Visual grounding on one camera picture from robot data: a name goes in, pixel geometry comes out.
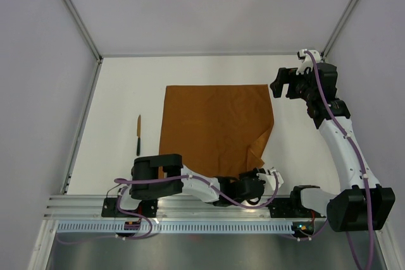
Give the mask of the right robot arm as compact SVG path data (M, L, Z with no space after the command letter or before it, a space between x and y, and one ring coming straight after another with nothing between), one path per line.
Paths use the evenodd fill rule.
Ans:
M302 99L316 129L326 142L335 164L340 193L334 195L318 186L300 185L290 193L289 209L296 216L310 210L327 217L336 232L381 230L396 200L393 189L381 186L357 146L351 114L337 97L337 68L320 63L317 70L279 68L270 84L275 98L288 86L287 98Z

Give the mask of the brown cloth napkin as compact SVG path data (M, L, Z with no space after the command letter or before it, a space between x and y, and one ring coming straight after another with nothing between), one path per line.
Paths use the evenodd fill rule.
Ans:
M166 88L159 154L208 177L238 177L264 165L274 126L267 85L171 85Z

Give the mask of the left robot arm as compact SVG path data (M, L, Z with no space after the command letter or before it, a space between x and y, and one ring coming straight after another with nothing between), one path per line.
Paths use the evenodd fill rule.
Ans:
M256 206L265 193L262 169L241 173L238 178L208 178L190 170L179 154L138 157L131 169L131 184L116 202L116 210L133 216L141 202L186 194L216 207L247 202Z

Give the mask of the knife with dark handle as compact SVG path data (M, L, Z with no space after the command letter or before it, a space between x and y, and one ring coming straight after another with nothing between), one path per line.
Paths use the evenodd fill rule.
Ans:
M138 115L137 118L137 149L136 149L136 156L140 156L140 149L141 149L141 115Z

